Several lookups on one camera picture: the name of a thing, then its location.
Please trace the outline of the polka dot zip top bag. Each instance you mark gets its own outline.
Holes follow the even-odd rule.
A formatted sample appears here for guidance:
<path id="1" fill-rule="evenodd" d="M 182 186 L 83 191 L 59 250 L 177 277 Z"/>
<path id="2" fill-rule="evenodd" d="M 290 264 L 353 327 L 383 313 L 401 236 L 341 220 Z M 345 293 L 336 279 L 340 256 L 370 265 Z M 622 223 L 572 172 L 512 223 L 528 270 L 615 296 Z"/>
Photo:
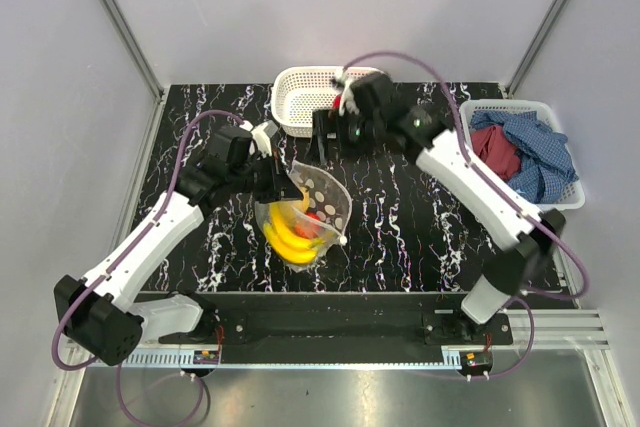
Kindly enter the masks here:
<path id="1" fill-rule="evenodd" d="M 327 252 L 347 244 L 352 214 L 347 189 L 327 171 L 294 160 L 289 177 L 303 194 L 295 201 L 254 204 L 267 243 L 294 272 L 315 267 Z"/>

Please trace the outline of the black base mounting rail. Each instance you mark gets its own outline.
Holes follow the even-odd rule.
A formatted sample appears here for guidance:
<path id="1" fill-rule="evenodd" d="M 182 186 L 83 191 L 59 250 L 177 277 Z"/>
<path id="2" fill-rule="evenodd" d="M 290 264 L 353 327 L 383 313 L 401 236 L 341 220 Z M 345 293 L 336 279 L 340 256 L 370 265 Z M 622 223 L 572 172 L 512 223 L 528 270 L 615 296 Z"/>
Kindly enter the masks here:
<path id="1" fill-rule="evenodd" d="M 145 348 L 222 345 L 226 367 L 454 369 L 465 353 L 486 364 L 502 348 L 530 352 L 534 313 L 513 301 L 485 324 L 461 308 L 459 294 L 204 294 L 203 326 L 146 335 Z"/>

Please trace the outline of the blue checkered cloth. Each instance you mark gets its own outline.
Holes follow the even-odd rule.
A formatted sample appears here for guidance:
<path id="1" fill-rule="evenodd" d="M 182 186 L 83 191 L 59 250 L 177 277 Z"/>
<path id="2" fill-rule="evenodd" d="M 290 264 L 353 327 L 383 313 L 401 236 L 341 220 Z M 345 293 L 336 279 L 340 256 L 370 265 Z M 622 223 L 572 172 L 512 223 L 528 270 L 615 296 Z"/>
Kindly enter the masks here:
<path id="1" fill-rule="evenodd" d="M 536 112 L 474 112 L 472 132 L 491 125 L 502 126 L 506 137 L 518 149 L 521 169 L 506 183 L 527 201 L 554 204 L 565 188 L 578 180 L 566 147 L 567 137 L 540 121 Z"/>

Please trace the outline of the left aluminium frame post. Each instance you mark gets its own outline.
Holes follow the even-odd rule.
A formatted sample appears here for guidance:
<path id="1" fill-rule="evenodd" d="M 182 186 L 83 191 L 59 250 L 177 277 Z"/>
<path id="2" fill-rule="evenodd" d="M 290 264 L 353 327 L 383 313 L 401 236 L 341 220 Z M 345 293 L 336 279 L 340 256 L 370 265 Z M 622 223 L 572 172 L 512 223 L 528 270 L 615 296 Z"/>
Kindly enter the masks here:
<path id="1" fill-rule="evenodd" d="M 159 101 L 164 87 L 154 73 L 117 0 L 99 0 L 115 28 L 125 50 L 142 77 L 152 97 Z"/>

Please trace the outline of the yellow fake banana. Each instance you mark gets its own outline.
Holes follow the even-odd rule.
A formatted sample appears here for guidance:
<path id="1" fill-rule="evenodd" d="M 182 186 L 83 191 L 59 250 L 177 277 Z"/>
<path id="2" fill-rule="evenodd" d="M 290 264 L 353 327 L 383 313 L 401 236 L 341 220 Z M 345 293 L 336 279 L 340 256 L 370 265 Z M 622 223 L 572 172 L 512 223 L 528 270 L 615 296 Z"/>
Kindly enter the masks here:
<path id="1" fill-rule="evenodd" d="M 263 223 L 263 232 L 276 253 L 285 261 L 294 265 L 313 262 L 325 241 L 319 236 L 306 239 L 294 231 L 294 220 L 310 207 L 310 194 L 307 187 L 300 188 L 303 198 L 294 201 L 279 201 L 268 205 L 268 220 Z"/>

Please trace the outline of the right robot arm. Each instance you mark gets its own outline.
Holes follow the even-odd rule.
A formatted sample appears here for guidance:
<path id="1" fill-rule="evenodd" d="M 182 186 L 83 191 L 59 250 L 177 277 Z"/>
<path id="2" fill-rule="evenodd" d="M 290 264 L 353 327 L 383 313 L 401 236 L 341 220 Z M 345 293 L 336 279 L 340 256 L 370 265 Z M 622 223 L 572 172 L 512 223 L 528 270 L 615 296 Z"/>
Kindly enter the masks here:
<path id="1" fill-rule="evenodd" d="M 560 247 L 564 216 L 542 211 L 500 180 L 465 144 L 459 116 L 404 100 L 386 73 L 373 69 L 353 77 L 339 68 L 331 84 L 338 105 L 317 109 L 312 117 L 311 151 L 319 160 L 328 156 L 330 138 L 343 155 L 387 144 L 446 187 L 498 245 L 453 321 L 460 340 L 480 341 L 489 320 Z"/>

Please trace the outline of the white perforated plastic basket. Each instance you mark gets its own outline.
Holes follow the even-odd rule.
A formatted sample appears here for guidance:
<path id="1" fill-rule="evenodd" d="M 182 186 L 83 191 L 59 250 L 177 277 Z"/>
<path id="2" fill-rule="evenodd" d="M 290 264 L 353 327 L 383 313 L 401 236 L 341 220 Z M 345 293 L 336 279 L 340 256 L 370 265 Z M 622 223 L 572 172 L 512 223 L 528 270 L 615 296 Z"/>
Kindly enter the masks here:
<path id="1" fill-rule="evenodd" d="M 372 73 L 384 72 L 372 67 L 350 67 L 346 70 L 341 66 L 287 68 L 279 73 L 272 87 L 272 117 L 286 135 L 310 139 L 313 113 L 331 109 L 341 93 L 333 84 L 335 75 L 343 74 L 347 80 L 356 81 Z"/>

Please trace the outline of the lavender plastic basket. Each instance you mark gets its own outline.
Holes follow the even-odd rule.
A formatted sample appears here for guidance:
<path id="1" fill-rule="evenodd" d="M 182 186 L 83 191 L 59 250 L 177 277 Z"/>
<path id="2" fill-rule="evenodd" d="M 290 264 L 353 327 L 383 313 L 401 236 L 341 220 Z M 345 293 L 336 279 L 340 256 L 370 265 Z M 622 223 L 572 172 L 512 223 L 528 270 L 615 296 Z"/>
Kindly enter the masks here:
<path id="1" fill-rule="evenodd" d="M 476 156 L 526 200 L 542 210 L 576 210 L 585 204 L 568 138 L 548 105 L 468 100 L 460 117 Z"/>

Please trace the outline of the aluminium frame post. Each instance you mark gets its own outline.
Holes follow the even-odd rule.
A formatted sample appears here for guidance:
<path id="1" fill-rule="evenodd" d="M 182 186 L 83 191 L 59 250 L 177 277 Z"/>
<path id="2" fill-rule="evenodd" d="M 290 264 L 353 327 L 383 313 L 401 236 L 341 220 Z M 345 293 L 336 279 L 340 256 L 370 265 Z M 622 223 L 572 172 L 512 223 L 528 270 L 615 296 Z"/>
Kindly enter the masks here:
<path id="1" fill-rule="evenodd" d="M 99 0 L 115 28 L 125 50 L 142 77 L 152 97 L 159 101 L 164 87 L 154 73 L 117 0 Z"/>
<path id="2" fill-rule="evenodd" d="M 513 97 L 523 85 L 536 60 L 541 54 L 546 41 L 550 38 L 556 24 L 566 10 L 571 0 L 552 0 L 539 26 L 529 42 L 514 74 L 504 90 L 508 97 Z"/>

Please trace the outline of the small red fake fruit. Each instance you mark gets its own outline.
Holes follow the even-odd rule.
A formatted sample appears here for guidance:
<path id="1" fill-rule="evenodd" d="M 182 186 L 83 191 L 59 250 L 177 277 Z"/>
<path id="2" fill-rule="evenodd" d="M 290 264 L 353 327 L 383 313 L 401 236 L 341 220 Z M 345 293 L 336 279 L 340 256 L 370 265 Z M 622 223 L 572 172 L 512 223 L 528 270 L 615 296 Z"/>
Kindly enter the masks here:
<path id="1" fill-rule="evenodd" d="M 318 238 L 323 228 L 319 225 L 320 217 L 315 212 L 306 212 L 304 217 L 297 216 L 294 220 L 294 231 L 306 239 Z"/>

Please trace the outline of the dark red cloth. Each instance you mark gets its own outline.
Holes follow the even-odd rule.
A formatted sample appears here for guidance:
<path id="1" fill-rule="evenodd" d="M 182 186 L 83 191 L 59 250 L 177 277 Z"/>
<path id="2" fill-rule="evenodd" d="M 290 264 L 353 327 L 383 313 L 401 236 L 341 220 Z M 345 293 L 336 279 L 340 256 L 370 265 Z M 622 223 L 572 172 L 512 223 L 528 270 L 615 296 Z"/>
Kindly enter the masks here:
<path id="1" fill-rule="evenodd" d="M 491 125 L 471 133 L 474 153 L 500 179 L 508 182 L 521 169 L 517 147 L 506 137 L 503 127 Z"/>

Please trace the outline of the red fake tomato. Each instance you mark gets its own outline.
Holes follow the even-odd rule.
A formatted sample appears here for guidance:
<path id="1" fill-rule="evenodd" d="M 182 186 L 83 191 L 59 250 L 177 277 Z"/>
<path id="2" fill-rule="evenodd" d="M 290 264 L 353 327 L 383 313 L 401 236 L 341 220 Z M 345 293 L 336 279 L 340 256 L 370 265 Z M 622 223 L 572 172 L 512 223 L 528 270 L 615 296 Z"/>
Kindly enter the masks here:
<path id="1" fill-rule="evenodd" d="M 345 112 L 346 101 L 341 94 L 337 95 L 333 101 L 332 108 L 339 115 L 342 116 Z"/>

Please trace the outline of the right aluminium frame post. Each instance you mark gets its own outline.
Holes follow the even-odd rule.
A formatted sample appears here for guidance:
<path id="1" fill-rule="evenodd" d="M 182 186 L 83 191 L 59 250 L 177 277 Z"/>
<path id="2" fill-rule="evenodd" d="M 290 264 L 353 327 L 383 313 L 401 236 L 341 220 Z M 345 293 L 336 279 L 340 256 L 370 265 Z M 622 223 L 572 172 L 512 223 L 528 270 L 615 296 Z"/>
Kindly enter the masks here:
<path id="1" fill-rule="evenodd" d="M 566 10 L 571 0 L 552 0 L 539 26 L 529 42 L 514 74 L 504 90 L 508 97 L 513 97 L 523 85 L 536 60 L 541 54 L 546 41 L 550 38 L 556 24 Z"/>

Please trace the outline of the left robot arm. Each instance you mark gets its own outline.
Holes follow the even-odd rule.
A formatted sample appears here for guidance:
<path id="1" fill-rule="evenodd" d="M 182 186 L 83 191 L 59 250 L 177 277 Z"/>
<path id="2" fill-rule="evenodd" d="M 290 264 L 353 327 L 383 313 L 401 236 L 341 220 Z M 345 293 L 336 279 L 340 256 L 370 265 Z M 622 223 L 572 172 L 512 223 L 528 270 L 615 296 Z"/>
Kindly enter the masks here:
<path id="1" fill-rule="evenodd" d="M 108 366 L 126 360 L 141 344 L 183 334 L 196 343 L 219 331 L 215 305 L 194 292 L 140 302 L 142 287 L 162 260 L 231 196 L 250 193 L 262 204 L 301 195 L 272 152 L 278 128 L 224 126 L 207 149 L 186 165 L 147 217 L 98 266 L 81 279 L 69 275 L 54 287 L 66 336 Z"/>

